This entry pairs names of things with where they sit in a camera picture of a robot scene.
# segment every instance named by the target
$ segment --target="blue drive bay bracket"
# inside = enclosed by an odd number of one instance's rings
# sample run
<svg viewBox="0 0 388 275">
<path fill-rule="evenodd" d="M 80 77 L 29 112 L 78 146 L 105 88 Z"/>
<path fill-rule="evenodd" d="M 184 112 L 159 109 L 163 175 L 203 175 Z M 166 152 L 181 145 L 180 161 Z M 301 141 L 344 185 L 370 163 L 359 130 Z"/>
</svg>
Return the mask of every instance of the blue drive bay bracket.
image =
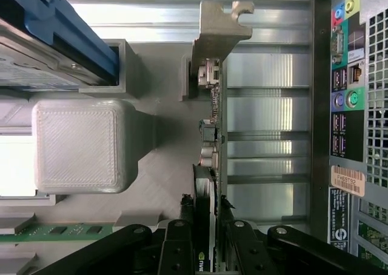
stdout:
<svg viewBox="0 0 388 275">
<path fill-rule="evenodd" d="M 24 13 L 24 31 L 71 59 L 74 59 L 73 54 L 69 56 L 69 52 L 77 52 L 78 60 L 75 61 L 80 65 L 82 61 L 79 60 L 86 60 L 98 69 L 95 71 L 108 76 L 110 83 L 117 81 L 117 54 L 78 16 L 66 0 L 13 0 L 14 3 Z M 0 5 L 0 18 L 2 14 L 15 11 L 17 9 L 12 5 L 6 5 L 5 8 Z"/>
</svg>

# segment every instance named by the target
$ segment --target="barcode sticker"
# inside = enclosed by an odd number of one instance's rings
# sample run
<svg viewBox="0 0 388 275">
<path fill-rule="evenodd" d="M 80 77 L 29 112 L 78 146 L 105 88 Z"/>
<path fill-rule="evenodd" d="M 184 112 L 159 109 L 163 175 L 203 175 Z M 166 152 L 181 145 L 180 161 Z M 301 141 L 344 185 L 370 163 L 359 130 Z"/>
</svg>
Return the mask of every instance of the barcode sticker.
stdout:
<svg viewBox="0 0 388 275">
<path fill-rule="evenodd" d="M 332 185 L 359 197 L 365 195 L 365 174 L 339 166 L 332 166 Z"/>
</svg>

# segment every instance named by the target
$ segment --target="metal bracket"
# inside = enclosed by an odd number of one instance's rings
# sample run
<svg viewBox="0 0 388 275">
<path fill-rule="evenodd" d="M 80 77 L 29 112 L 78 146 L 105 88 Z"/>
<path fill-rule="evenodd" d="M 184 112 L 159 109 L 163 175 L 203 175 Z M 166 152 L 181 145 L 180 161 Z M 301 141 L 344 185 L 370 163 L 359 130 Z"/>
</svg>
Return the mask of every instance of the metal bracket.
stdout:
<svg viewBox="0 0 388 275">
<path fill-rule="evenodd" d="M 206 59 L 225 60 L 235 45 L 252 37 L 252 28 L 238 24 L 243 13 L 253 13 L 252 2 L 233 1 L 232 12 L 224 13 L 220 2 L 202 1 L 199 38 L 193 42 L 191 72 L 196 75 Z"/>
</svg>

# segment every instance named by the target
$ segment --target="green ps/2 port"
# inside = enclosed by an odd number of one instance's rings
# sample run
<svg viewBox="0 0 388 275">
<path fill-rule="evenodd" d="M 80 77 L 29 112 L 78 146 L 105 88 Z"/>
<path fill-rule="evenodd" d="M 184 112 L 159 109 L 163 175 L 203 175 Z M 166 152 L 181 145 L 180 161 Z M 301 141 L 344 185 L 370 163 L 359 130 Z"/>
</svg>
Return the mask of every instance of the green ps/2 port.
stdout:
<svg viewBox="0 0 388 275">
<path fill-rule="evenodd" d="M 355 91 L 350 91 L 346 96 L 346 104 L 350 108 L 356 107 L 358 103 L 358 93 Z"/>
</svg>

